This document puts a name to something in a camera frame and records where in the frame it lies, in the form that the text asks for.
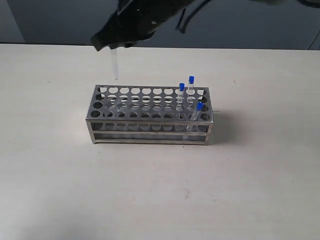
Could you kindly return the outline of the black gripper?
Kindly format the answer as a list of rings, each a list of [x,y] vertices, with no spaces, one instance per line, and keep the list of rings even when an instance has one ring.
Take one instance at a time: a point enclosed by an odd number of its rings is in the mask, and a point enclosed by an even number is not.
[[[151,38],[158,27],[192,3],[192,0],[130,0],[127,3],[120,0],[117,10],[90,42],[97,52],[106,47],[131,48]]]

